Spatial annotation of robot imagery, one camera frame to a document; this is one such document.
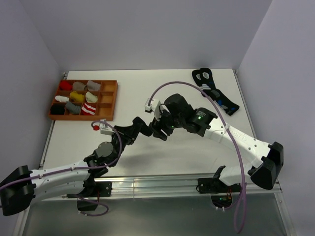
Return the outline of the red white striped sock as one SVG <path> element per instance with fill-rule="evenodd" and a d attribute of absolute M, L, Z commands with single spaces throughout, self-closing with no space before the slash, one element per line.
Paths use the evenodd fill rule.
<path fill-rule="evenodd" d="M 88 103 L 84 103 L 81 108 L 81 115 L 84 116 L 94 116 L 96 113 L 96 107 Z"/>

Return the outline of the orange compartment tray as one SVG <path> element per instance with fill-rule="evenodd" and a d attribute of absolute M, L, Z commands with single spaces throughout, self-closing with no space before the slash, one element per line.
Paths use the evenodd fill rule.
<path fill-rule="evenodd" d="M 49 111 L 51 120 L 114 119 L 116 80 L 61 80 Z"/>

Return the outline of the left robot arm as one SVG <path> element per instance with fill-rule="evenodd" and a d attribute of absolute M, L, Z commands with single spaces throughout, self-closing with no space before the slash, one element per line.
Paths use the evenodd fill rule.
<path fill-rule="evenodd" d="M 139 134 L 153 132 L 139 117 L 130 126 L 113 126 L 111 141 L 103 142 L 81 161 L 52 169 L 16 168 L 0 183 L 0 207 L 4 216 L 15 215 L 31 204 L 60 195 L 84 198 L 94 194 L 95 179 L 108 172 L 120 159 L 127 145 Z"/>

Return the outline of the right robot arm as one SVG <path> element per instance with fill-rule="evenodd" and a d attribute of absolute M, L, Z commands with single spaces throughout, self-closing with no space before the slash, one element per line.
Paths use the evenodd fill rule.
<path fill-rule="evenodd" d="M 168 97 L 164 103 L 148 99 L 145 111 L 154 114 L 149 127 L 156 138 L 165 141 L 174 129 L 183 128 L 236 151 L 239 164 L 234 167 L 221 166 L 213 177 L 213 186 L 217 191 L 225 191 L 229 186 L 243 181 L 251 181 L 262 189 L 273 189 L 284 165 L 282 144 L 269 144 L 251 137 L 223 123 L 206 108 L 194 109 L 180 94 Z"/>

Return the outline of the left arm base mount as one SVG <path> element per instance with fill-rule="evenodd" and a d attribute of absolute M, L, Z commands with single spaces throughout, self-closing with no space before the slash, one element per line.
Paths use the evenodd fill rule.
<path fill-rule="evenodd" d="M 110 197 L 112 182 L 96 182 L 87 191 L 80 194 L 67 194 L 68 199 L 77 199 L 79 214 L 89 217 L 103 216 L 109 212 L 109 206 L 101 201 L 102 197 Z"/>

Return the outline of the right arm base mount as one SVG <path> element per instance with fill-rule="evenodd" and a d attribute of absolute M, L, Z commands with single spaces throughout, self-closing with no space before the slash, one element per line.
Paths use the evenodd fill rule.
<path fill-rule="evenodd" d="M 212 204 L 216 208 L 222 210 L 230 207 L 233 203 L 233 193 L 240 193 L 241 185 L 234 184 L 232 186 L 227 186 L 221 182 L 218 178 L 208 177 L 199 178 L 197 180 L 198 184 L 196 186 L 196 191 L 199 194 L 214 194 L 211 197 Z"/>

